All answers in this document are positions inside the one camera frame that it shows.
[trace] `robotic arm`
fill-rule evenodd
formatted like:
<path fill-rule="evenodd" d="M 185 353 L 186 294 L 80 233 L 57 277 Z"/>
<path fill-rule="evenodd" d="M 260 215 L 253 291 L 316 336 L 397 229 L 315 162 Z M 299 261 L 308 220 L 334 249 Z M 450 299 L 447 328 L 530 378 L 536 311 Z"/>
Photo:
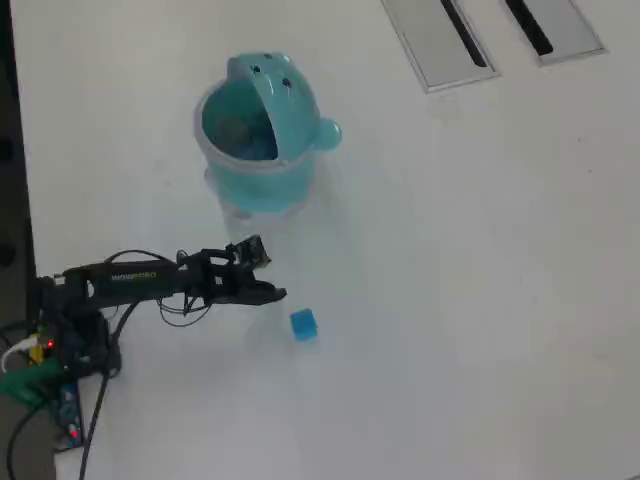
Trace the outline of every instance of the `robotic arm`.
<path fill-rule="evenodd" d="M 115 261 L 125 253 L 143 253 L 153 259 Z M 14 393 L 14 397 L 15 393 L 28 393 L 24 391 L 25 379 L 32 385 L 34 380 L 50 381 L 52 376 L 68 382 L 93 373 L 116 374 L 121 357 L 117 336 L 110 334 L 109 324 L 100 313 L 106 307 L 153 300 L 166 310 L 162 300 L 177 293 L 184 294 L 180 312 L 184 314 L 191 311 L 197 299 L 203 303 L 200 309 L 212 304 L 257 306 L 277 302 L 286 296 L 286 290 L 256 280 L 253 273 L 270 261 L 260 237 L 253 236 L 224 250 L 205 249 L 193 255 L 179 252 L 175 262 L 131 250 L 102 263 L 39 278 L 33 309 L 40 314 L 32 329 L 46 339 L 47 362 L 32 365 L 28 372 L 23 369 L 0 377 L 0 393 Z"/>

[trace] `small blue block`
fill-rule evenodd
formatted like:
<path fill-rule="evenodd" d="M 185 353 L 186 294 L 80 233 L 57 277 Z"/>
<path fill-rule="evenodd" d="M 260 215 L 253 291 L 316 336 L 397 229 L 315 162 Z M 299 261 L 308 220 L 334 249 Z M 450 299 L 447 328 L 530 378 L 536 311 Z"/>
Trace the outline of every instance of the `small blue block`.
<path fill-rule="evenodd" d="M 296 340 L 299 342 L 318 336 L 318 325 L 313 312 L 309 308 L 291 314 L 291 327 Z"/>

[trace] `black cable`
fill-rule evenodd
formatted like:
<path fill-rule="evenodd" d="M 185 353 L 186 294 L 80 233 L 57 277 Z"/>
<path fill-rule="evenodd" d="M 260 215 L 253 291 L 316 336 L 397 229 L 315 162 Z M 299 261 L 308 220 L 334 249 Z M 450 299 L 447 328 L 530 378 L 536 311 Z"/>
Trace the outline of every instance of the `black cable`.
<path fill-rule="evenodd" d="M 166 323 L 167 325 L 171 325 L 172 327 L 176 327 L 176 328 L 185 328 L 185 327 L 190 327 L 191 325 L 193 325 L 194 323 L 198 323 L 200 320 L 202 320 L 205 315 L 207 313 L 209 313 L 209 310 L 211 310 L 211 305 L 209 306 L 204 306 L 204 307 L 199 307 L 199 309 L 197 310 L 192 310 L 191 312 L 188 313 L 192 313 L 192 312 L 198 312 L 204 309 L 204 312 L 202 312 L 202 314 L 196 318 L 194 321 L 189 322 L 189 323 L 171 323 L 169 320 L 167 320 L 167 318 L 164 316 L 164 309 L 162 308 L 162 306 L 160 307 L 160 316 L 162 317 L 162 321 L 164 323 Z"/>
<path fill-rule="evenodd" d="M 156 303 L 161 310 L 164 310 L 167 313 L 172 313 L 174 315 L 188 315 L 189 313 L 201 312 L 208 307 L 207 305 L 200 305 L 199 307 L 189 308 L 188 310 L 185 310 L 184 308 L 175 308 L 165 305 L 163 300 L 156 300 Z"/>
<path fill-rule="evenodd" d="M 9 438 L 9 444 L 7 446 L 6 465 L 7 465 L 7 473 L 9 475 L 9 480 L 16 480 L 16 474 L 13 471 L 13 450 L 15 449 L 16 440 L 18 440 L 18 436 L 20 435 L 20 432 L 22 432 L 25 425 L 29 423 L 29 421 L 35 416 L 35 414 L 38 413 L 40 410 L 42 410 L 44 407 L 46 407 L 48 404 L 49 404 L 49 401 L 43 400 L 41 403 L 36 405 L 33 409 L 29 410 L 27 414 L 24 417 L 22 417 L 18 421 L 18 423 L 16 423 L 16 426 L 13 429 L 13 433 L 11 434 L 11 438 Z"/>
<path fill-rule="evenodd" d="M 127 307 L 125 312 L 120 317 L 118 325 L 111 336 L 111 344 L 116 345 L 124 324 L 127 323 L 133 310 L 138 306 L 138 303 L 132 303 Z M 85 473 L 87 471 L 87 460 L 89 459 L 89 450 L 91 449 L 91 441 L 93 440 L 93 433 L 96 430 L 96 424 L 98 423 L 98 416 L 100 415 L 100 409 L 102 408 L 102 402 L 104 401 L 104 395 L 107 391 L 107 384 L 109 383 L 109 373 L 104 372 L 102 374 L 102 383 L 100 384 L 100 391 L 98 392 L 98 399 L 96 400 L 96 406 L 93 409 L 93 415 L 91 416 L 91 423 L 89 424 L 89 431 L 87 432 L 87 438 L 84 441 L 84 448 L 82 449 L 82 463 L 80 464 L 80 476 L 79 480 L 84 480 Z"/>
<path fill-rule="evenodd" d="M 121 257 L 122 255 L 126 255 L 128 253 L 139 253 L 140 255 L 146 255 L 148 257 L 152 257 L 155 258 L 156 260 L 163 260 L 165 262 L 169 262 L 169 263 L 174 263 L 171 260 L 169 260 L 167 257 L 163 257 L 162 255 L 158 255 L 157 253 L 153 253 L 153 252 L 148 252 L 147 250 L 138 250 L 138 249 L 133 249 L 133 250 L 122 250 L 118 253 L 114 253 L 113 255 L 111 255 L 110 257 L 108 257 L 104 263 L 113 263 L 113 261 L 118 258 Z"/>

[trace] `hole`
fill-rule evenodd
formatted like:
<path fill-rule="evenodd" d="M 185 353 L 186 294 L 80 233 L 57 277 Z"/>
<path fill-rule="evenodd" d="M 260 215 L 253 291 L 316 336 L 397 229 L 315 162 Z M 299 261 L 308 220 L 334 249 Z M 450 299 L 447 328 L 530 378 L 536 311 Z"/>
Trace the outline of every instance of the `hole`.
<path fill-rule="evenodd" d="M 451 23 L 453 23 L 453 27 L 456 29 L 456 32 L 458 32 L 460 40 L 462 40 L 462 43 L 464 43 L 465 48 L 469 52 L 469 56 L 471 57 L 471 60 L 473 60 L 473 63 L 475 63 L 479 67 L 486 67 L 487 62 L 485 62 L 484 58 L 482 58 L 480 50 L 478 50 L 478 47 L 473 41 L 469 30 L 467 30 L 467 27 L 462 21 L 460 14 L 456 10 L 455 5 L 453 4 L 453 0 L 441 0 L 441 2 L 442 6 L 447 12 L 447 15 L 449 16 L 449 20 L 451 20 Z"/>
<path fill-rule="evenodd" d="M 539 56 L 547 55 L 553 52 L 553 45 L 538 25 L 538 22 L 531 14 L 524 0 L 505 0 L 509 10 L 513 13 L 516 21 L 520 24 L 520 28 L 527 36 L 536 53 Z"/>

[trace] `wire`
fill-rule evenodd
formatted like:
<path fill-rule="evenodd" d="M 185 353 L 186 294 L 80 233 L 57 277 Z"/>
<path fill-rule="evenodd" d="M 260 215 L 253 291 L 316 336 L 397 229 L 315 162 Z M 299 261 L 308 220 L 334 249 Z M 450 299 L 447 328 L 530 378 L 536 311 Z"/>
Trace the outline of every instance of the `wire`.
<path fill-rule="evenodd" d="M 13 347 L 13 343 L 11 343 L 11 340 L 9 340 L 9 338 L 2 332 L 0 332 L 0 340 L 2 340 L 4 342 L 4 344 L 6 345 L 7 349 Z M 38 363 L 33 358 L 31 358 L 31 356 L 26 352 L 17 352 L 17 353 L 22 358 L 24 358 L 27 362 Z"/>
<path fill-rule="evenodd" d="M 24 352 L 25 350 L 29 350 L 38 345 L 38 337 L 27 337 L 24 340 L 20 340 L 18 343 L 10 347 L 7 351 L 2 354 L 0 358 L 0 368 L 2 368 L 2 372 L 7 372 L 7 358 L 9 358 L 12 354 L 16 352 Z"/>
<path fill-rule="evenodd" d="M 167 325 L 171 325 L 172 327 L 175 327 L 175 328 L 185 328 L 185 327 L 190 327 L 191 325 L 193 325 L 193 324 L 195 324 L 195 323 L 198 323 L 200 320 L 202 320 L 202 319 L 205 317 L 205 315 L 206 315 L 207 313 L 209 313 L 209 310 L 211 310 L 211 305 L 209 305 L 209 306 L 204 306 L 204 307 L 200 307 L 200 308 L 199 308 L 199 309 L 197 309 L 197 310 L 192 310 L 190 313 L 198 312 L 198 311 L 203 310 L 203 309 L 204 309 L 204 312 L 202 312 L 202 314 L 201 314 L 198 318 L 196 318 L 194 321 L 189 322 L 189 323 L 171 323 L 171 322 L 170 322 L 169 320 L 167 320 L 167 318 L 164 316 L 164 309 L 162 308 L 162 306 L 160 306 L 160 316 L 162 317 L 162 321 L 163 321 L 164 323 L 166 323 Z"/>
<path fill-rule="evenodd" d="M 140 302 L 134 302 L 127 307 L 127 309 L 120 317 L 118 321 L 118 325 L 111 336 L 111 344 L 116 345 L 118 343 L 118 339 L 120 338 L 120 334 L 122 333 L 122 329 L 124 328 L 124 324 L 127 323 L 131 313 L 138 306 Z M 100 415 L 100 409 L 102 408 L 102 402 L 104 401 L 104 395 L 107 391 L 107 384 L 109 383 L 109 374 L 104 372 L 102 374 L 102 383 L 100 383 L 100 391 L 98 392 L 98 398 L 96 400 L 96 406 L 93 409 L 93 415 L 91 416 L 91 423 L 89 424 L 89 431 L 87 432 L 87 438 L 84 442 L 84 448 L 82 449 L 82 463 L 80 464 L 80 476 L 79 480 L 84 480 L 85 473 L 87 471 L 87 460 L 89 459 L 89 450 L 91 449 L 91 441 L 93 440 L 93 433 L 96 430 L 96 424 L 98 423 L 98 416 Z"/>
<path fill-rule="evenodd" d="M 111 255 L 110 257 L 108 257 L 104 263 L 113 263 L 113 261 L 118 258 L 121 257 L 122 255 L 126 255 L 128 253 L 139 253 L 140 255 L 146 255 L 147 257 L 152 257 L 155 258 L 156 260 L 162 260 L 165 262 L 169 262 L 169 263 L 174 263 L 171 260 L 169 260 L 167 257 L 163 257 L 162 255 L 158 255 L 157 253 L 153 253 L 153 252 L 148 252 L 146 250 L 137 250 L 137 249 L 133 249 L 133 250 L 122 250 L 118 253 L 114 253 L 113 255 Z"/>
<path fill-rule="evenodd" d="M 46 407 L 48 404 L 49 404 L 48 400 L 43 400 L 41 403 L 39 403 L 33 409 L 27 412 L 27 414 L 24 417 L 22 417 L 18 421 L 18 423 L 16 423 L 16 426 L 13 429 L 13 433 L 11 434 L 11 438 L 9 438 L 9 444 L 7 446 L 6 466 L 7 466 L 7 473 L 9 475 L 9 480 L 16 480 L 16 474 L 13 471 L 13 450 L 15 449 L 16 440 L 18 440 L 18 436 L 24 429 L 25 425 L 29 423 L 29 421 L 35 416 L 35 414 L 38 413 L 40 410 L 42 410 L 44 407 Z"/>

